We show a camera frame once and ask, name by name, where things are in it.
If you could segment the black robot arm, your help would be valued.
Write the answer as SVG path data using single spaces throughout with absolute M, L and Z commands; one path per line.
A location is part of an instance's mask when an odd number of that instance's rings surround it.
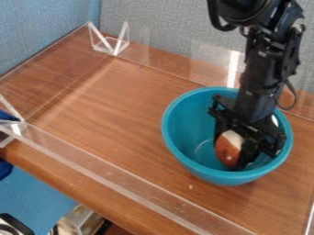
M 296 0 L 205 0 L 215 29 L 237 29 L 247 38 L 245 69 L 235 98 L 213 95 L 208 113 L 216 119 L 215 151 L 231 169 L 255 162 L 262 153 L 279 155 L 287 134 L 274 123 L 282 89 L 300 64 L 306 31 Z

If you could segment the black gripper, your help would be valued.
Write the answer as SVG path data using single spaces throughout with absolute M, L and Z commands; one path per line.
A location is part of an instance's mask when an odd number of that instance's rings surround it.
M 235 101 L 213 95 L 208 114 L 215 118 L 215 150 L 217 158 L 239 158 L 244 169 L 263 152 L 275 158 L 287 139 L 283 129 L 272 122 L 272 115 L 248 123 L 232 111 Z

